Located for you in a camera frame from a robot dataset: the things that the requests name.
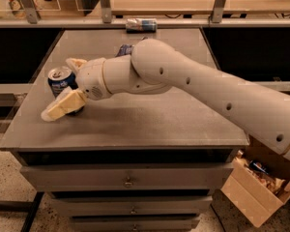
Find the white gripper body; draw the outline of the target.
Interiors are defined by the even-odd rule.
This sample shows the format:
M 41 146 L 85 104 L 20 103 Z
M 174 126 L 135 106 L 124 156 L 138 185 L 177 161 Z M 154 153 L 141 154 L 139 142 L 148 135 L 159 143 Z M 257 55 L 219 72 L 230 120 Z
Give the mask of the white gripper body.
M 94 101 L 111 97 L 103 79 L 103 64 L 105 61 L 105 58 L 90 60 L 81 65 L 76 75 L 78 88 Z

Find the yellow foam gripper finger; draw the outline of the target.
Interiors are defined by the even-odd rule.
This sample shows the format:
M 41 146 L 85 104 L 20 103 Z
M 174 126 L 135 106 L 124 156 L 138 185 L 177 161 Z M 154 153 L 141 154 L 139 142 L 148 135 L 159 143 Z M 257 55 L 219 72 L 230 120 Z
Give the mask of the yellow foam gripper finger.
M 66 60 L 66 63 L 74 73 L 79 73 L 84 67 L 84 65 L 87 63 L 87 61 L 78 58 L 68 58 Z
M 83 107 L 87 102 L 87 97 L 80 89 L 65 88 L 56 99 L 50 103 L 42 112 L 44 121 L 55 121 L 71 112 Z

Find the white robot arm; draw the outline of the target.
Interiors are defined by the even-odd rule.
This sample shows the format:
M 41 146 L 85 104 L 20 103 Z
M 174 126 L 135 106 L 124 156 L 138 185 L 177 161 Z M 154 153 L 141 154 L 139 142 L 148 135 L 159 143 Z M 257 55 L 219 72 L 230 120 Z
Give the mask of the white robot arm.
M 69 58 L 77 89 L 66 88 L 41 114 L 55 121 L 91 99 L 117 93 L 160 94 L 179 88 L 290 160 L 290 95 L 195 62 L 167 43 L 146 39 L 130 55 Z

